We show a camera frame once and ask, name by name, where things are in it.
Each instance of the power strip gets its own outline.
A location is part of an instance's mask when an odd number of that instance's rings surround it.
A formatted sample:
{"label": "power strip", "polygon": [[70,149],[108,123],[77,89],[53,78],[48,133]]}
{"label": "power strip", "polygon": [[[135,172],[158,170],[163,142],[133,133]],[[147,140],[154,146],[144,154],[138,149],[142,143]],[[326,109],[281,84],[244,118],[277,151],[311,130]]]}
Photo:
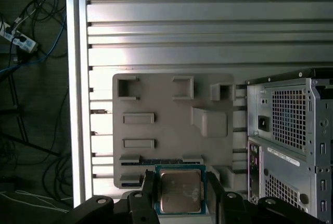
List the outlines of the power strip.
{"label": "power strip", "polygon": [[[14,36],[12,34],[9,34],[6,32],[6,29],[8,27],[10,27],[9,24],[0,21],[0,28],[1,28],[0,35],[11,42],[12,39],[14,38]],[[34,40],[32,40],[29,37],[27,37],[26,35],[22,34],[21,32],[16,31],[15,36],[16,37],[23,36],[24,38],[26,38],[26,40],[24,42],[21,42],[19,39],[14,39],[12,42],[13,44],[19,46],[22,50],[24,50],[28,53],[32,53],[37,49],[38,44]]]}

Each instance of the blue cable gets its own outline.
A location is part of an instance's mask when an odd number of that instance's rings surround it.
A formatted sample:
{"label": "blue cable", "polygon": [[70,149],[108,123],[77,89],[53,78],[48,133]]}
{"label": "blue cable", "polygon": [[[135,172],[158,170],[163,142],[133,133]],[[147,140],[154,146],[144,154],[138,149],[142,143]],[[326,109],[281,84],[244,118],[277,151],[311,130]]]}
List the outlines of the blue cable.
{"label": "blue cable", "polygon": [[64,28],[65,28],[66,18],[67,18],[67,15],[65,14],[65,16],[63,17],[63,21],[62,21],[60,32],[59,32],[59,34],[58,34],[58,36],[57,36],[57,38],[56,38],[53,46],[50,48],[50,50],[46,53],[46,55],[44,57],[42,57],[42,58],[40,58],[40,59],[38,59],[36,61],[31,61],[29,63],[19,64],[19,65],[8,67],[6,69],[0,70],[0,73],[5,72],[7,70],[14,69],[14,68],[20,68],[22,66],[28,66],[28,65],[32,65],[32,64],[37,64],[37,63],[40,63],[40,62],[44,61],[47,57],[49,57],[49,55],[53,52],[53,50],[55,49],[55,47],[57,46],[57,44],[58,44],[58,42],[60,40],[60,37],[61,37],[61,35],[63,33]]}

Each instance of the aluminum extrusion panel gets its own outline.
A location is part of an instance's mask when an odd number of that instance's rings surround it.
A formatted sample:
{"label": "aluminum extrusion panel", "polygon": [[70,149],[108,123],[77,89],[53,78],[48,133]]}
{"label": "aluminum extrusion panel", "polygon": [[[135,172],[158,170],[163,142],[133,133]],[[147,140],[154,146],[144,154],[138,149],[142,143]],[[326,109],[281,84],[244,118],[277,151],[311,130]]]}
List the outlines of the aluminum extrusion panel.
{"label": "aluminum extrusion panel", "polygon": [[[332,62],[331,0],[67,0],[67,17],[75,206],[124,192],[110,161],[92,163],[113,156],[115,73],[229,73],[244,84]],[[245,147],[245,105],[234,101],[234,148]]]}

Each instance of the sticker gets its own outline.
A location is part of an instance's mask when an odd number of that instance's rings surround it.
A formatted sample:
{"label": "sticker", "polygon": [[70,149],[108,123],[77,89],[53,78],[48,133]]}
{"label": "sticker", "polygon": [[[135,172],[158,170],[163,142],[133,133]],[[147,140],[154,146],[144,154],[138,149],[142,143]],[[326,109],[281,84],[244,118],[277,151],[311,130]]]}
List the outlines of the sticker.
{"label": "sticker", "polygon": [[278,152],[278,151],[276,151],[274,149],[271,149],[270,147],[267,148],[267,151],[270,152],[273,155],[276,155],[276,156],[282,158],[283,160],[286,160],[287,162],[289,162],[291,164],[296,165],[297,167],[300,166],[299,161],[296,161],[296,160],[290,158],[289,156],[286,156],[286,155],[284,155],[284,154],[282,154],[282,153],[280,153],[280,152]]}

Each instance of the metal ventilation grille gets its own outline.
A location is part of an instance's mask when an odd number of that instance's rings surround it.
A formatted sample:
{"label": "metal ventilation grille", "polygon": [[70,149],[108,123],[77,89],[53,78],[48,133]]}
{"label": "metal ventilation grille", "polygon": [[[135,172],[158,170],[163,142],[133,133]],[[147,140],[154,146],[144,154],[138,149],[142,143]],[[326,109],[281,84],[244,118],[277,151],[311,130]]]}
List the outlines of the metal ventilation grille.
{"label": "metal ventilation grille", "polygon": [[294,207],[305,211],[305,209],[298,204],[297,192],[272,175],[269,175],[269,179],[265,179],[265,195],[266,197],[271,196],[280,198],[281,200],[288,202]]}
{"label": "metal ventilation grille", "polygon": [[273,136],[278,142],[305,146],[305,95],[302,90],[274,91]]}

